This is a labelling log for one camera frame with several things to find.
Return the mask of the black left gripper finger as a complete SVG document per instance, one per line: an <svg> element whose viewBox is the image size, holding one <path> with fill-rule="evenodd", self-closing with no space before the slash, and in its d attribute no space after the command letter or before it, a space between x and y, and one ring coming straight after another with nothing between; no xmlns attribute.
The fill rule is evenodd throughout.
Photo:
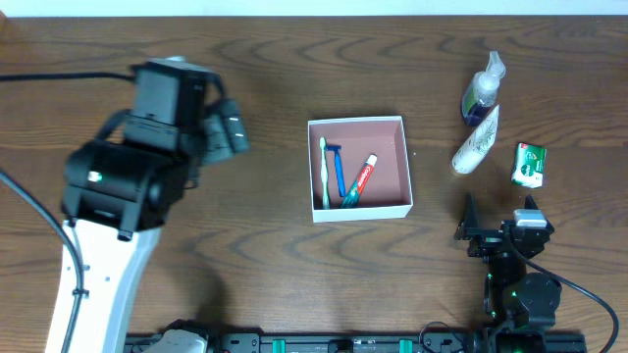
<svg viewBox="0 0 628 353"><path fill-rule="evenodd" d="M221 100L219 112L232 150L235 153L247 152L250 145L237 102L234 99Z"/></svg>
<svg viewBox="0 0 628 353"><path fill-rule="evenodd" d="M204 165L230 160L234 156L228 135L219 115L209 115L204 121L206 137Z"/></svg>

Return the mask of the green white toothbrush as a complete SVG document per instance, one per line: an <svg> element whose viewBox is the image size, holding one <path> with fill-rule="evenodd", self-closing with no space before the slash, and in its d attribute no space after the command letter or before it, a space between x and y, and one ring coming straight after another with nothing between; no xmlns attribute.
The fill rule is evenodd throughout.
<svg viewBox="0 0 628 353"><path fill-rule="evenodd" d="M321 152L321 169L320 169L320 178L322 183L322 203L323 209L330 209L330 196L329 196L329 172L327 167L327 140L324 136L321 136L319 139L319 147Z"/></svg>

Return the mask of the blue disposable razor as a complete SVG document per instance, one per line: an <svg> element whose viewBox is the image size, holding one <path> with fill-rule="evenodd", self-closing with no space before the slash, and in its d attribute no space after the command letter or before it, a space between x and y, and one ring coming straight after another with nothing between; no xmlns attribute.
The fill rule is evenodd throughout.
<svg viewBox="0 0 628 353"><path fill-rule="evenodd" d="M343 198L346 195L346 187L345 187L345 182L344 182L343 167L342 167L342 161L341 161L341 155L340 155L341 147L339 145L327 145L326 150L334 153L334 164L335 164L335 170L336 170L337 186L339 190L339 196L340 198Z"/></svg>

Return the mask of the red green toothpaste tube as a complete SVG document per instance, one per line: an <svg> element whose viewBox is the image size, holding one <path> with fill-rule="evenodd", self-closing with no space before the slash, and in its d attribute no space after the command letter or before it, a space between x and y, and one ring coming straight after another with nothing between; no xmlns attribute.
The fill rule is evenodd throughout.
<svg viewBox="0 0 628 353"><path fill-rule="evenodd" d="M378 160L378 157L375 154L371 154L367 158L363 168L359 172L352 187L346 193L346 195L343 198L342 203L340 204L340 207L342 209L350 209L350 208L355 208L357 206L357 204L359 203L360 196L362 195L363 190L365 188L365 185L368 182L370 175L373 173L375 169L377 160Z"/></svg>

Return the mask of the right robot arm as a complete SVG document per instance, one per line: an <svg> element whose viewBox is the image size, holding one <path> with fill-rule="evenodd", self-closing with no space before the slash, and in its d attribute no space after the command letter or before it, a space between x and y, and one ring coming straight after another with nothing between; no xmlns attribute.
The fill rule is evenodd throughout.
<svg viewBox="0 0 628 353"><path fill-rule="evenodd" d="M488 266L484 310L492 318L469 339L469 352L547 350L545 331L555 325L561 284L541 272L528 272L526 262L545 250L553 233L530 196L498 229L480 226L475 200L466 196L454 238L467 241L467 255Z"/></svg>

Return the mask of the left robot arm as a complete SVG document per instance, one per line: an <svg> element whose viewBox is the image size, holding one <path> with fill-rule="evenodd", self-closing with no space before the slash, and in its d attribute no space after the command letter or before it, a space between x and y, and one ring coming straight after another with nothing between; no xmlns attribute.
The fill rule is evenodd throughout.
<svg viewBox="0 0 628 353"><path fill-rule="evenodd" d="M171 207L204 166L249 148L220 76L176 58L133 69L133 105L66 162L63 247L49 352L121 352Z"/></svg>

